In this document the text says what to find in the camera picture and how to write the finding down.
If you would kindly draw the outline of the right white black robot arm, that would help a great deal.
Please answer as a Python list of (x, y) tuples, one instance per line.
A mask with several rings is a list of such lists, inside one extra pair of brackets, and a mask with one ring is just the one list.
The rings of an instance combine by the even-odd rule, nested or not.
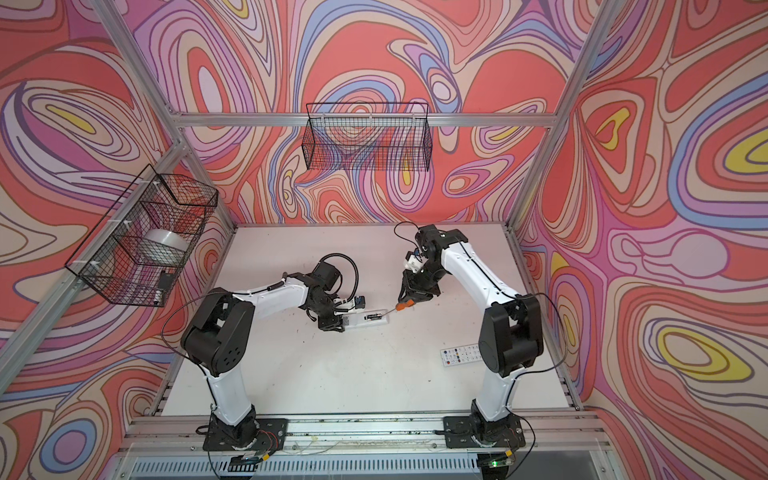
[(517, 379), (544, 353), (540, 302), (505, 284), (458, 229), (421, 226), (414, 243), (405, 257), (395, 309), (432, 300), (440, 295), (440, 280), (454, 277), (483, 314), (477, 346), (486, 375), (472, 413), (485, 424), (506, 419)]

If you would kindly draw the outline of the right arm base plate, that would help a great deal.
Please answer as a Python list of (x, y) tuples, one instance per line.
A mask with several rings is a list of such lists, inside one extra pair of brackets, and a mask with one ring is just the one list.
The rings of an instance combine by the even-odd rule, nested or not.
[(527, 442), (521, 418), (508, 414), (501, 420), (486, 421), (480, 414), (445, 416), (439, 431), (449, 449), (501, 448), (516, 451)]

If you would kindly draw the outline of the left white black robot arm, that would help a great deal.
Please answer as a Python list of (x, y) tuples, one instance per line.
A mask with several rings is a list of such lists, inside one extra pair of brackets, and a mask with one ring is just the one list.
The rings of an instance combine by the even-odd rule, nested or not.
[(206, 295), (181, 339), (189, 361), (200, 367), (211, 392), (217, 420), (239, 427), (255, 414), (245, 391), (240, 362), (253, 322), (294, 308), (341, 330), (336, 311), (339, 273), (289, 274), (278, 282), (245, 292), (217, 287)]

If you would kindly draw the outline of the orange handle screwdriver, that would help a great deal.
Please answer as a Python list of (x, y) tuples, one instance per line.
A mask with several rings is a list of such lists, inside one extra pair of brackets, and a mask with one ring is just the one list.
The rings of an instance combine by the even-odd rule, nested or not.
[(387, 311), (385, 311), (385, 312), (378, 312), (378, 313), (373, 313), (373, 314), (369, 314), (369, 315), (367, 315), (367, 316), (366, 316), (366, 319), (367, 319), (367, 320), (378, 320), (378, 319), (382, 319), (382, 318), (384, 318), (385, 316), (387, 316), (387, 315), (389, 315), (389, 314), (391, 314), (391, 313), (394, 313), (394, 312), (399, 312), (399, 311), (405, 310), (405, 309), (407, 309), (407, 308), (410, 308), (410, 307), (412, 307), (412, 306), (414, 306), (414, 305), (415, 305), (415, 301), (414, 301), (414, 300), (412, 300), (412, 299), (410, 299), (410, 300), (406, 300), (406, 301), (404, 301), (404, 302), (399, 302), (399, 303), (397, 303), (397, 304), (396, 304), (396, 305), (395, 305), (395, 306), (394, 306), (392, 309), (390, 309), (390, 310), (387, 310)]

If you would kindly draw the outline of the long white remote control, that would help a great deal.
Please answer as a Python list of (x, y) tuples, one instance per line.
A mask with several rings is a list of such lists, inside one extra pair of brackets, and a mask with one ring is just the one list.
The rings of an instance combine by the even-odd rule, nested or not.
[(354, 310), (342, 316), (343, 327), (346, 330), (367, 327), (378, 327), (389, 323), (389, 314), (386, 310)]

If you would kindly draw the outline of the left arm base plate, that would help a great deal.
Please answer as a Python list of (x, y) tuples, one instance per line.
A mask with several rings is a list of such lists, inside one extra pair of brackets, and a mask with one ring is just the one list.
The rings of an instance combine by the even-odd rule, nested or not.
[(231, 426), (211, 415), (205, 429), (203, 450), (274, 453), (284, 447), (288, 424), (287, 418), (247, 417), (237, 426)]

